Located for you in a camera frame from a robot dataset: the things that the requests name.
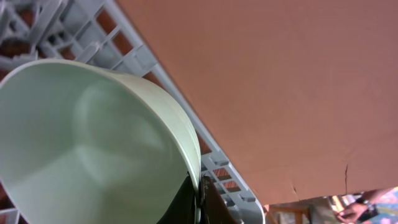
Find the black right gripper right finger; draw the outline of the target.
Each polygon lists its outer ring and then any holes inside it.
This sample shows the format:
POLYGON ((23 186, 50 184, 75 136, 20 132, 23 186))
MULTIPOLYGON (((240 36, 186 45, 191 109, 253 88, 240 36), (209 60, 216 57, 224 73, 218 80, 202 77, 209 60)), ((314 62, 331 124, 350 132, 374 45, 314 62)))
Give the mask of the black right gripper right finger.
POLYGON ((205 175, 200 181, 200 208, 202 224, 237 224, 214 183, 205 175))

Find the mint green bowl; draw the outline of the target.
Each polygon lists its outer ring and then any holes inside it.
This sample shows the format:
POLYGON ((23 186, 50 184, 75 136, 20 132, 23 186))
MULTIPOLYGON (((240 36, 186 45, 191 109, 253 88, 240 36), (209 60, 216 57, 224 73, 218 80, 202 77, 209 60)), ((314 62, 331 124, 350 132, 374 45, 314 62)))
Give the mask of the mint green bowl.
POLYGON ((190 118, 142 77, 45 59, 1 82, 1 183, 29 223, 157 223, 187 176, 190 118))

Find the person's hand in background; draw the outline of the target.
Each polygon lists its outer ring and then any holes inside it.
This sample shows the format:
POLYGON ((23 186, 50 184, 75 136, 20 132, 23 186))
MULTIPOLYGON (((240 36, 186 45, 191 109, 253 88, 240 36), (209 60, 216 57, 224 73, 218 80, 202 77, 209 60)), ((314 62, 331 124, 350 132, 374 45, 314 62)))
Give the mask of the person's hand in background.
POLYGON ((354 223, 368 209, 365 204, 352 203, 344 210, 335 213, 335 217, 341 223, 354 223))

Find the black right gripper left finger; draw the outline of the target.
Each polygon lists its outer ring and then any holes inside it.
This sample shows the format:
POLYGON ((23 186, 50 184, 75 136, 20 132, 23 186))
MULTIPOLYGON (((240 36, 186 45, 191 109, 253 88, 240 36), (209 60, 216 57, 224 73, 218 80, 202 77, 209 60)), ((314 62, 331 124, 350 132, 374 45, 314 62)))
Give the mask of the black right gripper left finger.
POLYGON ((195 215, 195 191, 191 178, 187 176, 157 224, 195 224, 195 215))

